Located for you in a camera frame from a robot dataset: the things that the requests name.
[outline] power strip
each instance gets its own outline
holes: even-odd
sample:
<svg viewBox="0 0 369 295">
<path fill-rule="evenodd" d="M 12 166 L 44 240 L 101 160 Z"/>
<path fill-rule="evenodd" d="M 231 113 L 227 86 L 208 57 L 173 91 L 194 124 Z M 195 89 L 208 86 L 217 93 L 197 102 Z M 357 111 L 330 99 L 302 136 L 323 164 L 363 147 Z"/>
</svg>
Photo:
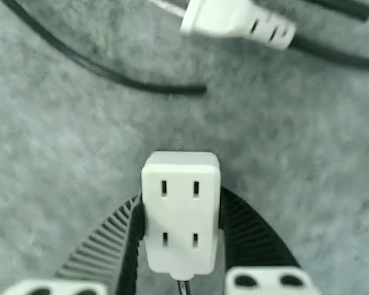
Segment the power strip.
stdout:
<svg viewBox="0 0 369 295">
<path fill-rule="evenodd" d="M 209 152 L 155 152 L 142 169 L 148 264 L 179 281 L 215 267 L 220 164 Z"/>
</svg>

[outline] gray carpet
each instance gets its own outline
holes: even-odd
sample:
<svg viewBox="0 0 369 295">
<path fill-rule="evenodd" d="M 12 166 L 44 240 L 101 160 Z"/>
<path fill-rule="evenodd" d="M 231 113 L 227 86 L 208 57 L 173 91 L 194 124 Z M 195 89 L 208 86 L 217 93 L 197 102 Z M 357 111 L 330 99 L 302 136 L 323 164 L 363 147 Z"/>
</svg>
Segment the gray carpet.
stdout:
<svg viewBox="0 0 369 295">
<path fill-rule="evenodd" d="M 303 33 L 369 55 L 369 22 L 300 0 L 259 2 Z M 166 97 L 104 81 L 0 3 L 0 293 L 51 276 L 138 192 L 147 156 L 171 149 L 216 153 L 223 184 L 266 218 L 324 294 L 369 295 L 369 73 L 181 37 L 180 20 L 144 0 L 22 3 L 112 68 L 146 81 L 205 81 L 210 91 Z M 177 293 L 144 254 L 140 264 L 139 294 Z M 219 258 L 214 275 L 196 278 L 193 294 L 221 294 L 222 267 Z"/>
</svg>

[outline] white power plug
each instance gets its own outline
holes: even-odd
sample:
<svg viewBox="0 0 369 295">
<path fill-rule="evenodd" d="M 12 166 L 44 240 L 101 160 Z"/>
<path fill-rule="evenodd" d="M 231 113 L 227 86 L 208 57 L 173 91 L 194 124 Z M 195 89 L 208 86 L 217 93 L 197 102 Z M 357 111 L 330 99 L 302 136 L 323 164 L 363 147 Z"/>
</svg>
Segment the white power plug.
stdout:
<svg viewBox="0 0 369 295">
<path fill-rule="evenodd" d="M 212 37 L 244 37 L 277 49 L 287 48 L 295 24 L 251 0 L 191 0 L 181 32 Z"/>
<path fill-rule="evenodd" d="M 91 281 L 25 280 L 3 295 L 108 295 L 106 286 Z"/>
<path fill-rule="evenodd" d="M 215 267 L 220 164 L 209 152 L 155 152 L 142 169 L 148 264 L 178 281 Z"/>
<path fill-rule="evenodd" d="M 297 267 L 233 267 L 224 295 L 321 295 Z"/>
</svg>

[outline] electrical cord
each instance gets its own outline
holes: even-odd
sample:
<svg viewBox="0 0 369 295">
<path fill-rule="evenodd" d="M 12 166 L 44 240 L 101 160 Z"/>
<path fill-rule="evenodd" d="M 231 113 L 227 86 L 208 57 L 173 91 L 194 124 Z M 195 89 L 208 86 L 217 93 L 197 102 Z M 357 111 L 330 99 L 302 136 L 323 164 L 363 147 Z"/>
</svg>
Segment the electrical cord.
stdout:
<svg viewBox="0 0 369 295">
<path fill-rule="evenodd" d="M 133 89 L 161 93 L 166 95 L 202 95 L 207 91 L 205 85 L 162 85 L 149 82 L 141 82 L 124 74 L 117 73 L 99 63 L 96 63 L 84 55 L 76 52 L 71 47 L 56 38 L 51 32 L 45 29 L 35 18 L 33 18 L 16 0 L 1 0 L 18 18 L 26 23 L 35 33 L 40 35 L 49 45 L 64 54 L 67 58 L 87 69 L 97 76 L 113 81 L 117 84 Z"/>
<path fill-rule="evenodd" d="M 369 5 L 356 0 L 305 0 L 361 21 L 369 19 Z"/>
<path fill-rule="evenodd" d="M 327 45 L 322 45 L 318 42 L 312 41 L 305 36 L 296 34 L 290 44 L 290 48 L 302 51 L 338 65 L 369 71 L 369 58 L 359 57 L 337 49 L 333 49 Z"/>
</svg>

